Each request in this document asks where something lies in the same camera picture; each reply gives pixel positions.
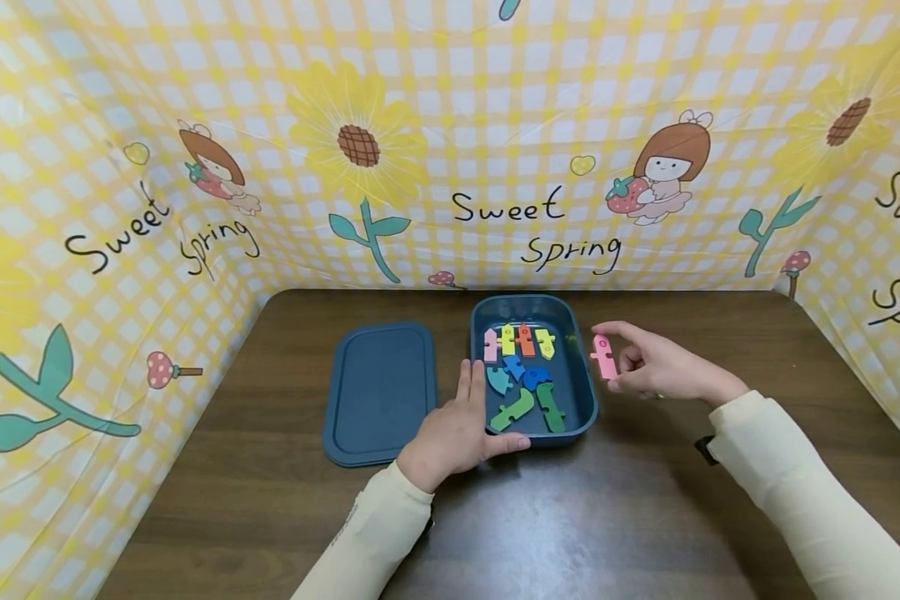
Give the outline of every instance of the container lid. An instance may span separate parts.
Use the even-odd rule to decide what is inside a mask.
[[[428,329],[416,322],[354,329],[334,356],[323,449],[342,467],[391,462],[435,408]]]

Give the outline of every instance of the wooden puzzle piece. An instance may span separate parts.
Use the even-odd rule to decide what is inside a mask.
[[[526,387],[520,387],[520,398],[509,406],[500,405],[500,413],[490,419],[490,426],[502,431],[511,426],[516,419],[533,410],[533,394]]]
[[[552,381],[550,372],[544,367],[528,368],[523,374],[523,386],[533,392],[537,390],[537,386],[544,381]]]
[[[493,391],[499,393],[500,396],[507,396],[507,390],[513,387],[509,375],[502,368],[487,367],[487,380]]]
[[[597,361],[601,378],[607,381],[617,378],[617,365],[613,361],[613,350],[606,335],[598,333],[593,336],[593,353],[590,354],[590,358]]]
[[[514,381],[519,381],[524,374],[524,367],[520,364],[519,356],[504,356],[504,371],[513,375]]]
[[[497,361],[497,334],[493,329],[488,329],[483,333],[483,361],[485,363],[495,363]]]
[[[533,347],[533,337],[530,335],[530,327],[527,324],[521,324],[517,329],[517,341],[520,342],[520,353],[524,358],[537,356],[537,349]]]
[[[553,354],[556,354],[556,350],[553,349],[553,340],[556,338],[550,334],[548,329],[538,328],[534,331],[534,334],[537,335],[537,343],[540,346],[540,354],[543,355],[544,358],[550,360],[553,358]]]
[[[560,412],[555,400],[553,400],[553,384],[541,383],[537,386],[537,401],[543,410],[543,419],[547,422],[547,429],[552,433],[563,433],[568,430],[563,424],[565,412]]]
[[[502,355],[504,356],[512,356],[516,354],[516,343],[513,341],[513,326],[512,324],[505,324],[504,327],[500,327],[500,350]]]

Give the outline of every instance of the yellow checkered backdrop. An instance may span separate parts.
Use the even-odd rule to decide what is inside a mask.
[[[900,1],[0,0],[0,598],[303,287],[776,287],[900,427]]]

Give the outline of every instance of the long sleeve shirt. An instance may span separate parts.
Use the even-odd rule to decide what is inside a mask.
[[[900,547],[759,392],[711,412],[708,450],[783,535],[817,598],[900,599]],[[374,600],[430,518],[433,495],[396,463],[373,476],[292,600]]]

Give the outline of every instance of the blue container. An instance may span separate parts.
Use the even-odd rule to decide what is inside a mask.
[[[530,358],[520,356],[520,360],[525,368],[543,367],[550,373],[553,399],[564,413],[565,431],[550,431],[539,402],[535,402],[530,412],[516,419],[505,431],[527,434],[532,440],[532,448],[565,446],[577,440],[597,419],[597,399],[588,372],[588,353],[583,350],[573,311],[562,299],[545,294],[492,296],[483,299],[470,316],[471,358],[483,360],[484,331],[492,328],[499,335],[500,328],[508,323],[514,329],[521,323],[526,323],[531,329],[546,328],[556,338],[552,342],[556,353],[551,360],[546,360],[540,354],[536,335],[533,343],[537,355]],[[502,354],[498,352],[497,361],[487,366],[502,367]],[[509,406],[520,396],[523,386],[521,383],[513,383],[505,396],[501,396],[487,382],[487,430],[490,433],[498,433],[490,426],[490,419],[500,412],[500,406]]]
[[[337,344],[323,450],[342,467],[391,462],[435,408],[429,330],[415,322],[354,329]]]

